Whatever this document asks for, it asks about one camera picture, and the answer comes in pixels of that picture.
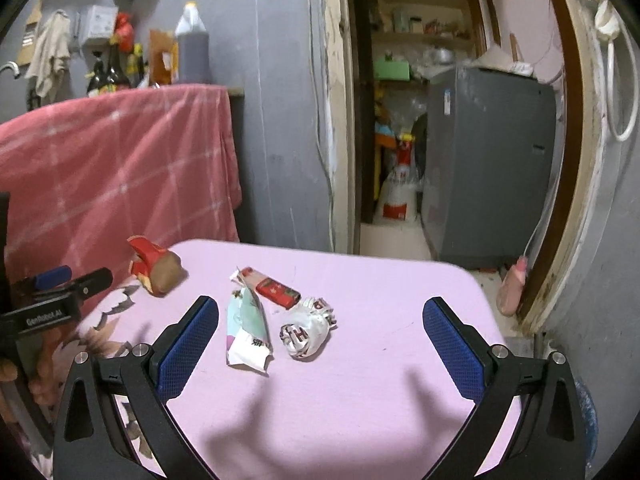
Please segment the left hand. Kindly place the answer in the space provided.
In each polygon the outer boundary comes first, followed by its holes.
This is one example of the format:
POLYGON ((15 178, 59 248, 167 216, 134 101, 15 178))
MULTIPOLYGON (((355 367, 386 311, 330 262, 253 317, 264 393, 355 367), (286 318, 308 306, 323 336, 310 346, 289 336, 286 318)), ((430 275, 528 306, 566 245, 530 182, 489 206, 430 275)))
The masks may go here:
MULTIPOLYGON (((58 402, 58 382, 54 376, 53 352, 62 340, 62 330, 54 328, 42 335, 42 349, 35 375, 30 378, 29 391, 40 406, 53 406, 58 402)), ((17 368, 9 360, 1 359, 1 383, 14 382, 17 368)), ((15 422, 9 403, 1 393, 1 416, 6 422, 15 422)))

